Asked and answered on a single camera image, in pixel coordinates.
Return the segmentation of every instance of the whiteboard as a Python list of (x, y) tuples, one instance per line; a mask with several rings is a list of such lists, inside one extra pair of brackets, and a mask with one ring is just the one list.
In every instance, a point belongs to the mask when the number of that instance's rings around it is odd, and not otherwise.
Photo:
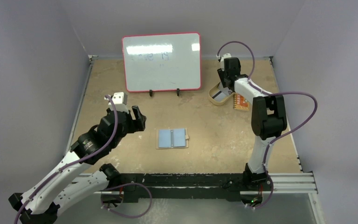
[(198, 33), (125, 36), (122, 43), (129, 92), (197, 90), (201, 87)]

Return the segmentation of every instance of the gray wall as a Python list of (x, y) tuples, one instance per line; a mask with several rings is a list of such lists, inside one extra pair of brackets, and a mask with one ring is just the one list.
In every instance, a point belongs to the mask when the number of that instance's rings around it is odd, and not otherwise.
[[(358, 0), (308, 0), (275, 54), (280, 90), (313, 93), (294, 139), (330, 224), (358, 223)], [(287, 97), (292, 126), (311, 101)]]
[(56, 0), (0, 0), (0, 224), (61, 159), (88, 57)]
[[(61, 0), (88, 54), (122, 57), (125, 35), (198, 31), (204, 57), (241, 40), (256, 56), (278, 49), (305, 0)], [(245, 48), (229, 46), (237, 56)]]

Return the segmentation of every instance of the orange notebook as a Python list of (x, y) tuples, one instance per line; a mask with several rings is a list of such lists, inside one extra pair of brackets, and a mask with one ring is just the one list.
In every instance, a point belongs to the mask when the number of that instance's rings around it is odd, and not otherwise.
[(234, 94), (234, 109), (241, 110), (241, 111), (249, 111), (250, 103), (243, 96), (241, 96), (238, 93), (235, 93)]

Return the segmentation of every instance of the table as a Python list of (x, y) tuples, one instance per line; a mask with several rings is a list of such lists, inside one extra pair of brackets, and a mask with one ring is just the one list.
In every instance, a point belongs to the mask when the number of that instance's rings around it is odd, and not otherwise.
[[(242, 173), (249, 160), (255, 136), (250, 125), (251, 111), (233, 109), (233, 100), (215, 106), (209, 90), (219, 82), (217, 60), (202, 61), (202, 88), (198, 91), (129, 93), (125, 88), (123, 60), (96, 60), (79, 112), (73, 141), (99, 124), (106, 115), (105, 94), (125, 92), (128, 107), (138, 105), (147, 117), (146, 130), (124, 137), (117, 148), (85, 171), (93, 173), (112, 163), (121, 173)], [(248, 74), (252, 61), (241, 60)], [(278, 92), (268, 60), (257, 60), (252, 79), (262, 88)], [(156, 149), (156, 130), (187, 128), (189, 148)], [(292, 139), (276, 142), (270, 157), (272, 173), (300, 173)]]

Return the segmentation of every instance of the cable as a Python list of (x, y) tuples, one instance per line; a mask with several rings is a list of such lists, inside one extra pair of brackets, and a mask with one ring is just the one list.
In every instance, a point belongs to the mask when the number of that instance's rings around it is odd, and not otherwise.
[(98, 153), (100, 153), (101, 151), (103, 151), (113, 140), (113, 138), (115, 137), (116, 135), (116, 131), (117, 131), (117, 125), (118, 125), (118, 122), (117, 122), (117, 110), (116, 110), (116, 107), (115, 107), (115, 104), (113, 103), (113, 100), (112, 98), (110, 98), (109, 95), (105, 95), (105, 97), (110, 101), (110, 104), (112, 104), (112, 107), (113, 107), (113, 113), (115, 115), (115, 125), (114, 125), (114, 128), (113, 128), (113, 133), (112, 135), (110, 136), (110, 138), (108, 139), (108, 141), (105, 143), (105, 145), (103, 145), (100, 149), (98, 149), (97, 151), (91, 153), (90, 155), (88, 156), (85, 156), (81, 159), (78, 159), (76, 161), (73, 161), (71, 163), (67, 163), (65, 164), (64, 166), (62, 166), (61, 168), (58, 168), (58, 172), (54, 172), (52, 175), (50, 175), (48, 178), (46, 178), (46, 180), (44, 180), (35, 190), (34, 192), (28, 197), (28, 199), (24, 202), (24, 204), (20, 207), (20, 209), (18, 210), (17, 212), (17, 215), (16, 215), (16, 218), (14, 220), (14, 224), (17, 224), (18, 223), (18, 220), (20, 219), (20, 215), (22, 213), (22, 211), (25, 209), (25, 206), (30, 202), (30, 201), (33, 201), (33, 198), (35, 197), (35, 195), (44, 187), (46, 186), (46, 184), (48, 184), (55, 176), (57, 176), (57, 174), (59, 173), (62, 173), (64, 169), (74, 165), (74, 164), (77, 164), (79, 162), (83, 162), (85, 160), (88, 160), (89, 158), (97, 155)]
[(268, 154), (268, 151), (269, 151), (269, 146), (271, 146), (274, 142), (278, 141), (279, 139), (297, 131), (300, 127), (304, 126), (309, 120), (311, 120), (311, 118), (315, 115), (316, 113), (316, 110), (317, 110), (317, 100), (314, 96), (312, 96), (311, 94), (309, 93), (306, 93), (306, 92), (298, 92), (298, 91), (289, 91), (289, 92), (278, 92), (278, 93), (269, 93), (269, 92), (266, 92), (266, 91), (263, 91), (261, 88), (257, 87), (256, 85), (253, 84), (253, 81), (250, 79), (250, 77), (252, 76), (253, 74), (253, 71), (255, 70), (255, 56), (253, 54), (253, 51), (250, 49), (250, 47), (248, 45), (246, 45), (245, 43), (243, 42), (240, 42), (240, 41), (230, 41), (230, 42), (227, 42), (225, 44), (223, 44), (222, 47), (220, 47), (220, 49), (218, 50), (217, 52), (217, 56), (219, 57), (219, 53), (221, 51), (221, 49), (230, 44), (230, 43), (239, 43), (239, 44), (242, 44), (243, 46), (245, 46), (249, 51), (250, 51), (250, 54), (252, 55), (252, 61), (253, 61), (253, 66), (252, 66), (252, 70), (251, 72), (249, 73), (248, 75), (248, 83), (250, 86), (252, 86), (255, 90), (259, 91), (260, 93), (263, 93), (263, 94), (266, 94), (267, 96), (279, 96), (279, 95), (303, 95), (303, 96), (307, 96), (307, 97), (310, 97), (313, 101), (314, 101), (314, 110), (312, 111), (311, 115), (303, 122), (301, 123), (299, 126), (293, 128), (292, 130), (290, 130), (289, 132), (286, 132), (285, 134), (279, 136), (279, 137), (276, 137), (274, 139), (271, 140), (271, 142), (269, 142), (269, 144), (267, 145), (266, 147), (266, 151), (264, 153), (264, 157), (263, 157), (263, 169), (264, 169), (264, 172), (266, 173), (267, 175), (267, 178), (269, 179), (269, 181), (271, 182), (271, 192), (270, 194), (268, 195), (267, 199), (265, 201), (263, 201), (259, 206), (257, 207), (254, 207), (254, 209), (259, 209), (261, 207), (263, 207), (272, 197), (272, 193), (274, 192), (274, 183), (272, 181), (272, 178), (271, 176), (269, 175), (268, 173), (268, 170), (265, 166), (266, 164), (266, 160), (267, 160), (267, 154)]
[(102, 197), (101, 197), (101, 203), (102, 203), (101, 209), (102, 209), (102, 208), (103, 208), (103, 209), (106, 209), (106, 210), (108, 210), (108, 211), (110, 211), (110, 212), (112, 212), (112, 213), (115, 213), (115, 214), (117, 214), (117, 215), (119, 215), (119, 216), (122, 216), (122, 217), (124, 217), (124, 218), (139, 218), (139, 217), (144, 216), (144, 215), (150, 210), (150, 208), (151, 208), (151, 203), (152, 203), (152, 199), (153, 199), (153, 198), (152, 198), (152, 196), (151, 196), (150, 190), (149, 190), (146, 186), (144, 186), (143, 184), (140, 184), (140, 183), (126, 183), (126, 184), (122, 184), (122, 185), (119, 185), (119, 186), (116, 186), (116, 187), (113, 187), (113, 188), (107, 188), (107, 189), (105, 189), (105, 190), (103, 190), (103, 191), (110, 191), (110, 190), (122, 188), (122, 187), (125, 187), (125, 186), (131, 186), (131, 185), (140, 186), (140, 187), (144, 188), (144, 189), (147, 191), (147, 193), (149, 194), (149, 197), (150, 197), (149, 206), (147, 207), (147, 209), (146, 209), (143, 213), (141, 213), (141, 214), (139, 214), (139, 215), (136, 215), (136, 216), (129, 216), (129, 215), (126, 215), (126, 214), (123, 214), (123, 213), (120, 213), (120, 212), (111, 210), (110, 208), (108, 208), (107, 206), (105, 206), (105, 205), (103, 204)]

